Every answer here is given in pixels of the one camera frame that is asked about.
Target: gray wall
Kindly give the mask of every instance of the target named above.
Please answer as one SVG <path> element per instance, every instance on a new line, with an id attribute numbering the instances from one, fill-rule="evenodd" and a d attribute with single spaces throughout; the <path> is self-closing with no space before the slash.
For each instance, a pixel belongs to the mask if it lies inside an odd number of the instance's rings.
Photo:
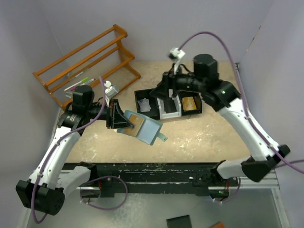
<path id="1" fill-rule="evenodd" d="M 15 192 L 46 152 L 58 106 L 32 75 L 61 57 L 34 0 L 0 1 L 0 224 L 16 227 Z"/>
<path id="2" fill-rule="evenodd" d="M 279 143 L 291 149 L 289 161 L 304 158 L 304 2 L 275 0 L 240 63 L 252 113 Z M 304 164 L 296 166 L 304 169 Z M 292 227 L 303 227 L 303 175 L 277 170 Z"/>
<path id="3" fill-rule="evenodd" d="M 107 30 L 126 29 L 125 46 L 139 61 L 167 60 L 167 52 L 193 33 L 213 31 L 240 61 L 274 0 L 38 0 L 65 53 Z M 218 42 L 199 37 L 184 50 L 188 59 L 211 53 L 227 60 Z"/>

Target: wooden rack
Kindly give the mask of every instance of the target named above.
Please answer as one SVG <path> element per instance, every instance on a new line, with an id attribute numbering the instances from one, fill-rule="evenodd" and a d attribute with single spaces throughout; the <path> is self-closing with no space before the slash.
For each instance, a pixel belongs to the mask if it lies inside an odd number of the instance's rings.
<path id="1" fill-rule="evenodd" d="M 99 40 L 100 38 L 104 37 L 105 35 L 107 35 L 108 33 L 114 31 L 115 32 L 115 39 L 111 40 L 109 43 L 107 43 L 106 45 L 102 46 L 101 48 L 99 48 L 98 50 L 96 50 L 95 52 L 93 52 L 92 54 L 88 55 L 87 57 L 83 58 L 82 60 L 80 60 L 79 62 L 75 63 L 74 65 L 70 66 L 68 69 L 62 71 L 60 74 L 56 75 L 55 77 L 53 77 L 52 79 L 48 80 L 47 82 L 44 82 L 41 79 L 41 75 L 43 73 L 45 73 L 46 71 L 48 71 L 49 69 L 53 68 L 54 66 L 56 66 L 57 64 L 61 63 L 62 61 L 64 61 L 65 59 L 71 57 L 72 55 L 74 55 L 75 53 L 79 52 L 80 50 L 84 49 L 85 47 L 89 46 L 90 44 L 94 43 L 95 41 Z M 42 70 L 38 71 L 38 72 L 34 72 L 33 75 L 38 79 L 38 81 L 43 85 L 43 87 L 46 89 L 46 91 L 52 96 L 52 98 L 57 102 L 57 104 L 61 107 L 61 109 L 65 109 L 65 107 L 72 101 L 72 99 L 69 99 L 68 101 L 66 101 L 65 103 L 61 103 L 59 101 L 59 99 L 57 97 L 55 97 L 54 92 L 59 90 L 61 87 L 63 87 L 64 85 L 66 85 L 68 82 L 70 82 L 76 75 L 78 75 L 79 73 L 83 72 L 86 69 L 89 69 L 91 67 L 93 67 L 94 65 L 96 65 L 97 63 L 99 63 L 101 60 L 105 59 L 106 57 L 108 57 L 109 55 L 111 55 L 112 53 L 118 51 L 119 53 L 119 58 L 120 58 L 120 64 L 118 64 L 116 67 L 114 67 L 113 69 L 111 69 L 110 71 L 108 71 L 107 73 L 105 73 L 102 78 L 106 79 L 107 77 L 109 77 L 111 74 L 113 74 L 114 72 L 116 72 L 117 70 L 119 70 L 122 67 L 125 67 L 127 70 L 129 70 L 133 75 L 135 75 L 135 78 L 132 79 L 131 81 L 129 81 L 127 84 L 125 84 L 122 88 L 120 88 L 119 92 L 121 92 L 122 90 L 124 90 L 126 87 L 128 87 L 130 84 L 132 84 L 134 81 L 136 81 L 137 79 L 139 79 L 141 76 L 140 74 L 134 70 L 129 62 L 131 60 L 134 59 L 134 55 L 128 51 L 122 44 L 121 40 L 125 37 L 127 37 L 128 34 L 127 32 L 119 27 L 118 25 L 114 24 L 110 29 L 108 29 L 107 31 L 101 33 L 100 35 L 98 35 L 97 37 L 91 39 L 90 41 L 84 43 L 83 45 L 81 45 L 80 47 L 76 48 L 75 50 L 71 51 L 70 53 L 66 54 L 65 56 L 61 57 L 60 59 L 56 60 L 55 62 L 53 62 L 52 64 L 48 65 L 47 67 L 43 68 Z M 53 88 L 50 88 L 50 85 L 52 85 L 53 83 L 55 83 L 56 81 L 60 80 L 61 78 L 63 78 L 64 76 L 66 76 L 68 73 L 72 72 L 73 70 L 75 70 L 77 67 L 81 66 L 82 64 L 84 64 L 85 62 L 87 62 L 88 60 L 92 59 L 93 57 L 95 57 L 96 55 L 98 55 L 99 53 L 105 51 L 106 49 L 108 49 L 109 47 L 111 47 L 112 45 L 116 44 L 116 46 L 114 48 L 112 48 L 111 50 L 109 50 L 107 53 L 103 54 L 102 56 L 100 56 L 99 58 L 97 58 L 96 60 L 94 60 L 93 62 L 89 63 L 88 65 L 86 65 L 85 67 L 81 68 L 80 70 L 78 70 L 77 72 L 73 73 L 71 76 L 67 77 L 64 81 L 60 82 L 58 85 L 54 86 Z M 96 85 L 99 84 L 99 80 L 94 81 L 91 84 L 91 87 L 94 87 Z"/>

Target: gray floor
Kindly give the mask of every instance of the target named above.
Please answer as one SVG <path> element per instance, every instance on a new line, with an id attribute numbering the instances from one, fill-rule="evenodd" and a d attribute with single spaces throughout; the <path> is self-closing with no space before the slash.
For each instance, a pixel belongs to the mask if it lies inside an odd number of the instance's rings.
<path id="1" fill-rule="evenodd" d="M 123 194 L 101 199 L 98 206 L 119 204 Z M 208 228 L 221 221 L 227 228 L 280 228 L 271 190 L 241 190 L 230 202 L 219 205 L 208 197 L 175 194 L 130 194 L 114 211 L 101 211 L 80 203 L 79 191 L 66 199 L 56 216 L 48 216 L 44 228 L 167 228 L 166 219 L 190 215 L 193 228 Z M 28 228 L 41 225 L 29 223 Z"/>

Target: tabletop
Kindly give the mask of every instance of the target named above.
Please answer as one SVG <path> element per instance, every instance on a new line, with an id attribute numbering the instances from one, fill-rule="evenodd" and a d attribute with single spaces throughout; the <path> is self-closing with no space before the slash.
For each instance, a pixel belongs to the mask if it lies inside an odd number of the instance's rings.
<path id="1" fill-rule="evenodd" d="M 191 62 L 185 64 L 192 69 Z M 123 111 L 136 111 L 134 91 L 156 87 L 171 62 L 132 62 L 131 65 L 142 77 L 115 97 Z M 220 62 L 218 67 L 220 78 L 237 87 L 231 65 Z M 98 75 L 100 71 L 96 67 L 88 73 Z M 130 77 L 132 74 L 121 69 L 109 80 L 119 87 Z M 96 98 L 102 96 L 100 86 L 94 90 Z M 107 129 L 105 121 L 96 121 L 85 129 L 67 162 L 218 162 L 249 156 L 246 145 L 231 125 L 206 104 L 202 114 L 162 122 L 161 132 L 168 140 L 156 139 L 150 146 Z"/>

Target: white wall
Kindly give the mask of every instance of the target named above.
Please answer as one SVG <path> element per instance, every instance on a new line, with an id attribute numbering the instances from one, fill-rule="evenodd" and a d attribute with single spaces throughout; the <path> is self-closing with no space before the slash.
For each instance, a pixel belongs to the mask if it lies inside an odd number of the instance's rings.
<path id="1" fill-rule="evenodd" d="M 289 161 L 304 158 L 303 28 L 303 0 L 275 0 L 240 63 L 252 113 L 274 139 L 290 147 Z M 303 227 L 303 175 L 289 167 L 277 173 L 292 227 Z"/>
<path id="2" fill-rule="evenodd" d="M 61 57 L 34 0 L 0 1 L 0 224 L 16 227 L 16 194 L 50 141 L 58 106 L 32 72 Z"/>
<path id="3" fill-rule="evenodd" d="M 136 60 L 167 60 L 167 52 L 190 35 L 209 30 L 227 43 L 240 61 L 274 0 L 38 0 L 65 53 L 113 24 L 128 32 L 124 40 Z M 211 53 L 227 60 L 217 41 L 200 37 L 184 50 L 187 58 Z"/>

